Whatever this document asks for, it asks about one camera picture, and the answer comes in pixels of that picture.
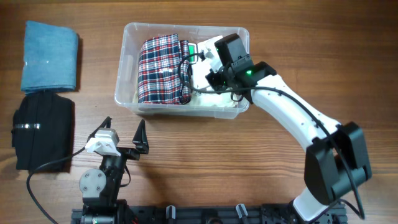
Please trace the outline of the white printed cloth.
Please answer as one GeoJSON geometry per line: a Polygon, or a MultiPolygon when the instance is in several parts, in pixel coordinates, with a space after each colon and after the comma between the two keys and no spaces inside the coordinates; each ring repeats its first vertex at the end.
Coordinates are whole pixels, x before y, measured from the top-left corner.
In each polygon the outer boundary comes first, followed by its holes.
{"type": "MultiPolygon", "coordinates": [[[[197,44],[189,44],[189,49],[190,53],[201,53],[198,51],[198,46],[197,44]]],[[[213,72],[213,70],[210,67],[210,64],[206,61],[206,58],[204,61],[201,60],[198,56],[191,57],[189,59],[190,61],[190,66],[192,69],[192,75],[191,75],[191,84],[194,88],[197,89],[205,89],[205,90],[212,90],[212,87],[208,83],[208,80],[206,79],[206,76],[213,72]]]]}

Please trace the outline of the cream cloth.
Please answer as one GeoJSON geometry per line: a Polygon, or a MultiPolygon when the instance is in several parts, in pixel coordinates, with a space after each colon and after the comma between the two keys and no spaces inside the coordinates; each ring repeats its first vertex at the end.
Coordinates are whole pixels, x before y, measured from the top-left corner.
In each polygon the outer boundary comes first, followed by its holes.
{"type": "Polygon", "coordinates": [[[191,94],[180,95],[179,91],[143,91],[133,96],[133,103],[160,104],[160,105],[184,105],[184,106],[215,106],[215,107],[235,107],[238,98],[230,93],[204,94],[193,92],[191,94]]]}

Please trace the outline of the black cloth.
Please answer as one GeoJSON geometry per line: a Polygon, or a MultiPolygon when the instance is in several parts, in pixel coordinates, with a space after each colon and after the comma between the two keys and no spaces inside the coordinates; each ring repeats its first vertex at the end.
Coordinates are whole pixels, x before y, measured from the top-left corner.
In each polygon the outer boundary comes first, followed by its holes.
{"type": "Polygon", "coordinates": [[[74,102],[53,92],[23,98],[12,120],[17,170],[33,171],[67,157],[72,149],[74,102]]]}

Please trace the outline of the plaid cloth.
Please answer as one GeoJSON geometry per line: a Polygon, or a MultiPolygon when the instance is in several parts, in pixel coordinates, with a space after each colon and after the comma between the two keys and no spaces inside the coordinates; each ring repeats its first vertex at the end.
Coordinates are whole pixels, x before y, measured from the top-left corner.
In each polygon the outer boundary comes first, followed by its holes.
{"type": "Polygon", "coordinates": [[[189,81],[190,55],[188,40],[177,34],[161,35],[146,40],[139,54],[137,100],[139,103],[185,105],[192,93],[189,81]]]}

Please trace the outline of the clear plastic storage container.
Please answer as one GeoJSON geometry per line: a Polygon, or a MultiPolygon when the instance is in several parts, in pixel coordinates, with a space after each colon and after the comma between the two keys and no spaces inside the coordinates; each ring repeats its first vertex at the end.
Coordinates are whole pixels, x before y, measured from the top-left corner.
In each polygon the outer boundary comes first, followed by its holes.
{"type": "Polygon", "coordinates": [[[250,46],[249,32],[243,27],[186,26],[140,22],[127,24],[124,28],[118,77],[114,92],[116,104],[139,115],[168,114],[234,119],[238,114],[245,112],[249,108],[247,100],[243,99],[234,107],[197,106],[191,104],[143,104],[137,102],[139,54],[145,40],[159,35],[178,34],[180,39],[199,43],[212,37],[227,36],[233,33],[237,33],[240,36],[248,52],[250,46]]]}

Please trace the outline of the blue denim cloth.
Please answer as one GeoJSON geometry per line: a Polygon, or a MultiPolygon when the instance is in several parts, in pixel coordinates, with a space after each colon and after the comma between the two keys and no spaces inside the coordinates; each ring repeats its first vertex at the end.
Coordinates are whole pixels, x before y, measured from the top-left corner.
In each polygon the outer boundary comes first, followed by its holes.
{"type": "Polygon", "coordinates": [[[78,34],[70,28],[27,21],[21,90],[73,91],[76,88],[78,34]]]}

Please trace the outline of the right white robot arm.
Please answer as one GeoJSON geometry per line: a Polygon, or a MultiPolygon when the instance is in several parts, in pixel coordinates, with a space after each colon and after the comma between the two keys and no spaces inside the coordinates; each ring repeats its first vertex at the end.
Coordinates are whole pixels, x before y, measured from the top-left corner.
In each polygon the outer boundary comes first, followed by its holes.
{"type": "Polygon", "coordinates": [[[304,223],[313,223],[354,193],[354,212],[365,218],[358,187],[372,177],[363,130],[354,122],[341,124],[316,110],[291,90],[265,62],[254,63],[238,34],[216,40],[211,53],[218,68],[208,75],[217,94],[247,100],[268,112],[305,151],[306,188],[292,202],[293,212],[304,223]]]}

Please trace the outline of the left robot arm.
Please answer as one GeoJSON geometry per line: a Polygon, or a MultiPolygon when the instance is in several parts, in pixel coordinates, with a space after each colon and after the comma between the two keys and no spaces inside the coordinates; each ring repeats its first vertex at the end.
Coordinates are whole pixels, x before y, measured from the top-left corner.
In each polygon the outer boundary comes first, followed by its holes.
{"type": "Polygon", "coordinates": [[[72,223],[138,223],[138,217],[129,208],[125,199],[118,199],[119,190],[126,187],[123,175],[129,173],[127,161],[138,161],[142,154],[149,153],[146,123],[141,120],[132,139],[134,147],[118,146],[119,137],[111,128],[111,118],[107,117],[89,135],[85,145],[87,152],[102,156],[97,169],[83,173],[79,181],[83,208],[72,211],[72,223]]]}

